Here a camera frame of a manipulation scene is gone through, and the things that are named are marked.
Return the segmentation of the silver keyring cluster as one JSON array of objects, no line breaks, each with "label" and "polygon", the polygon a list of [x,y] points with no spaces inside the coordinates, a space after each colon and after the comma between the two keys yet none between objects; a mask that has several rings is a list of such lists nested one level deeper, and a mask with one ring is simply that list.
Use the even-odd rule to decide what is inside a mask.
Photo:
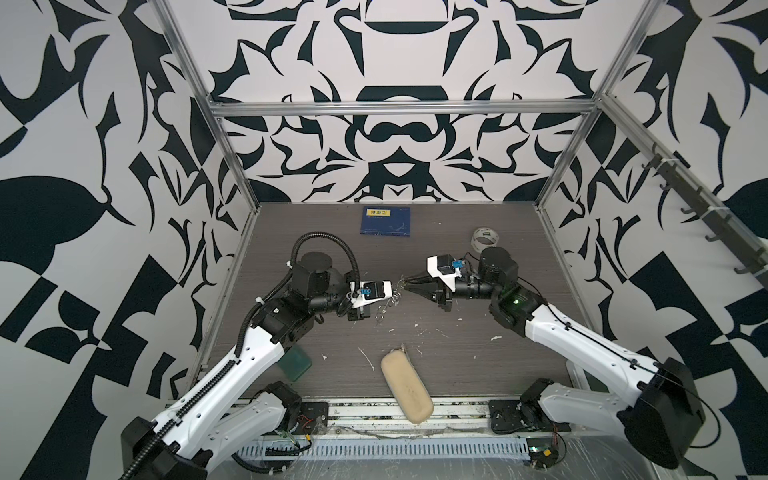
[{"label": "silver keyring cluster", "polygon": [[377,309],[376,315],[375,315],[375,321],[377,324],[381,324],[387,315],[387,313],[394,307],[396,307],[400,303],[400,298],[398,296],[393,295],[392,297],[388,298],[385,302],[383,302]]}]

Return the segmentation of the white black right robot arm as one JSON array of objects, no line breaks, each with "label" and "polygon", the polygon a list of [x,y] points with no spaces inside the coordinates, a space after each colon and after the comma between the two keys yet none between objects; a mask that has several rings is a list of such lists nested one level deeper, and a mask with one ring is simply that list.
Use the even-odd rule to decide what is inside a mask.
[{"label": "white black right robot arm", "polygon": [[459,298],[485,299],[503,328],[558,353],[607,389],[600,393],[539,379],[520,400],[542,419],[623,438],[670,470],[695,448],[709,406],[690,369],[673,358],[659,362],[630,351],[574,321],[520,278],[507,250],[486,248],[476,267],[449,254],[432,256],[425,271],[406,278],[403,287],[445,311]]}]

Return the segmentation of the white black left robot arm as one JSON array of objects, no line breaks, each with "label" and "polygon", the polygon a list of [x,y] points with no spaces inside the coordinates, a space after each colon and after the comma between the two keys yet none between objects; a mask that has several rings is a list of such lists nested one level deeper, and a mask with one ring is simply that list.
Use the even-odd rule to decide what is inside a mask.
[{"label": "white black left robot arm", "polygon": [[363,320],[371,305],[393,295],[389,281],[362,280],[351,248],[331,233],[300,236],[287,267],[245,315],[234,347],[202,380],[154,419],[137,417],[123,430],[123,478],[205,479],[255,438],[291,432],[301,398],[283,382],[230,409],[324,314]]}]

